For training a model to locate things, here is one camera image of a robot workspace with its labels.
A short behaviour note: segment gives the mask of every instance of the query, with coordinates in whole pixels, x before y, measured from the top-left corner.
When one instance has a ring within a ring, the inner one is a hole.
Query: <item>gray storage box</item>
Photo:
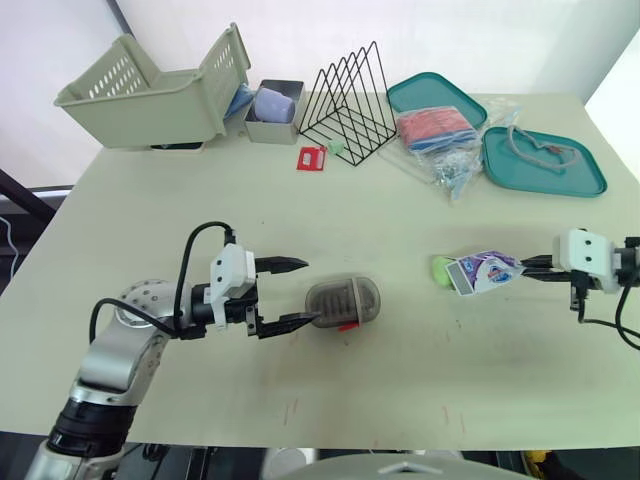
[[[293,145],[298,137],[298,127],[304,110],[304,82],[294,80],[263,80],[261,87],[280,92],[295,103],[291,123],[262,122],[256,118],[253,103],[244,117],[244,124],[252,142]]]

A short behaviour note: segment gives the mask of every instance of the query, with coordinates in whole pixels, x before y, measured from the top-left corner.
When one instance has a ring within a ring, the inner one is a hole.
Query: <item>beige tabletop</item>
[[[138,280],[174,280],[189,232],[224,220],[256,255],[310,263],[260,277],[267,319],[302,310],[313,284],[354,274],[377,283],[380,315],[347,333],[307,326],[259,341],[238,325],[173,341],[130,440],[371,449],[639,444],[640,356],[614,330],[578,325],[566,285],[522,278],[460,298],[431,277],[435,254],[550,253],[553,236],[569,227],[618,244],[640,234],[640,186],[579,101],[511,98],[523,106],[520,126],[589,148],[607,192],[542,195],[481,177],[451,205],[389,158],[394,145],[357,168],[330,158],[324,172],[303,173],[295,169],[298,147],[309,142],[252,144],[233,129],[202,153],[103,151],[0,298],[0,429],[47,433],[87,350],[96,300]],[[215,231],[199,238],[191,283],[207,281],[221,242]],[[592,293],[587,316],[612,320],[617,300]],[[630,296],[625,319],[635,327],[639,307]]]

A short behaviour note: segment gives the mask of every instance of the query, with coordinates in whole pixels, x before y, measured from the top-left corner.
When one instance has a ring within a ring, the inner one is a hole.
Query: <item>teal tray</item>
[[[387,95],[396,112],[454,106],[476,129],[487,119],[487,111],[482,105],[434,72],[418,73],[391,87]]]
[[[482,155],[488,177],[501,187],[528,192],[570,195],[573,197],[597,197],[607,190],[607,181],[602,175],[591,152],[581,143],[570,138],[547,133],[527,133],[539,142],[557,143],[578,149],[584,160],[564,170],[552,171],[536,166],[518,157],[507,143],[507,129],[488,129],[482,139]],[[546,150],[537,150],[531,142],[517,132],[513,140],[525,154],[549,163],[560,163],[557,155]]]

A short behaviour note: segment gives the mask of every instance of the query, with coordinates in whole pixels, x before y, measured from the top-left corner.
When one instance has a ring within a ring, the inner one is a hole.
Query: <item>gray cable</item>
[[[545,162],[544,160],[540,160],[539,158],[536,158],[533,155],[527,155],[526,153],[522,153],[516,146],[515,142],[513,141],[514,131],[517,131],[520,135],[522,135],[527,140],[529,140],[537,149],[544,148],[546,150],[549,150],[552,153],[557,154],[561,160],[564,160],[564,158],[562,157],[562,152],[564,150],[569,150],[573,152],[573,157],[568,162],[555,164],[555,163]],[[534,137],[529,135],[527,132],[525,132],[521,128],[516,127],[515,125],[509,125],[509,128],[507,129],[507,143],[509,144],[509,147],[511,148],[513,153],[515,153],[521,159],[529,163],[533,163],[538,167],[546,168],[549,170],[564,170],[565,168],[570,167],[571,165],[575,165],[578,162],[578,160],[582,158],[582,153],[580,153],[580,151],[577,148],[570,147],[568,145],[561,145],[558,143],[538,142]]]
[[[20,257],[20,252],[18,251],[16,246],[13,244],[13,240],[11,240],[11,223],[9,222],[9,220],[7,220],[4,217],[0,217],[0,222],[4,223],[7,226],[7,243],[9,244],[9,247],[11,247],[11,250],[13,250],[13,253],[15,254],[13,257],[13,262],[11,262],[11,272],[10,272],[11,276],[9,277],[10,279],[13,279],[13,274],[16,272],[16,262]]]

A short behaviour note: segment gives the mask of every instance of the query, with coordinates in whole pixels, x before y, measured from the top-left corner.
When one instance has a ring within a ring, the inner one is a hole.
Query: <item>black stand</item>
[[[320,70],[313,85],[300,133],[318,145],[342,142],[337,155],[354,167],[396,134],[386,98],[387,81],[376,42]]]

